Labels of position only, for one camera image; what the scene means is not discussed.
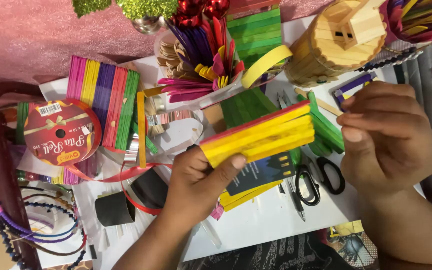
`hand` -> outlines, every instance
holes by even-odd
[[[177,155],[161,215],[190,230],[211,214],[219,195],[245,165],[246,157],[236,154],[213,170],[199,147]]]
[[[372,82],[342,107],[341,172],[359,193],[396,193],[432,174],[432,130],[411,86]]]

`barcode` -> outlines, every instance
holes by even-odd
[[[41,116],[47,116],[57,112],[61,112],[61,106],[59,105],[59,103],[39,107],[39,113],[41,114]]]

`red ribbon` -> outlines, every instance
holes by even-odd
[[[128,193],[126,192],[126,190],[123,187],[123,180],[126,179],[130,179],[131,177],[135,177],[137,175],[140,175],[144,172],[146,172],[147,170],[159,166],[159,165],[164,165],[166,167],[168,167],[169,169],[173,168],[173,165],[171,164],[165,164],[165,163],[147,163],[146,164],[146,168],[141,168],[139,166],[134,166],[131,167],[125,171],[123,171],[124,165],[126,162],[123,162],[122,166],[121,166],[121,170],[119,171],[119,174],[111,176],[109,178],[103,179],[103,180],[94,180],[90,177],[88,177],[86,174],[82,173],[78,168],[76,168],[75,165],[69,165],[66,166],[66,168],[73,174],[75,174],[76,176],[81,177],[82,179],[88,180],[88,181],[97,181],[97,182],[103,182],[103,183],[116,183],[116,182],[120,182],[121,183],[121,188],[123,189],[124,195],[126,196],[126,198],[129,200],[129,202],[134,205],[135,207],[137,207],[139,210],[151,214],[151,215],[158,215],[161,212],[161,209],[154,209],[154,208],[148,208],[146,206],[140,205],[137,202],[135,202],[133,199],[131,199],[131,197],[129,197]]]

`black scissors handle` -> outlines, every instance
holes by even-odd
[[[306,201],[304,199],[303,195],[301,194],[301,190],[300,190],[301,176],[307,177],[309,179],[309,183],[310,183],[309,184],[310,185],[309,188],[312,190],[312,193],[314,194],[314,200],[312,202]],[[301,198],[301,200],[303,201],[303,203],[305,205],[315,206],[315,205],[317,205],[321,201],[321,196],[319,194],[319,185],[316,184],[313,176],[311,175],[311,172],[309,171],[308,166],[306,166],[304,164],[301,164],[301,165],[298,166],[298,168],[297,168],[297,175],[296,175],[296,181],[295,181],[295,186],[296,186],[297,195]]]
[[[319,170],[321,171],[321,174],[323,177],[322,184],[328,188],[329,193],[334,194],[334,195],[341,194],[344,191],[344,188],[346,187],[346,182],[344,180],[343,174],[341,173],[341,170],[339,169],[339,167],[335,163],[333,163],[332,161],[327,159],[326,157],[322,157],[322,156],[318,157],[318,159],[316,159],[316,163],[318,163]],[[331,167],[333,167],[333,169],[335,169],[336,173],[338,174],[338,177],[339,177],[338,189],[334,189],[333,185],[331,184],[331,181],[329,181],[328,174],[325,171],[325,165],[326,164],[331,165]]]

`container of sticks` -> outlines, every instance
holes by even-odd
[[[386,23],[379,13],[383,0],[337,0],[315,17],[290,47],[288,80],[310,88],[359,69],[380,52]]]

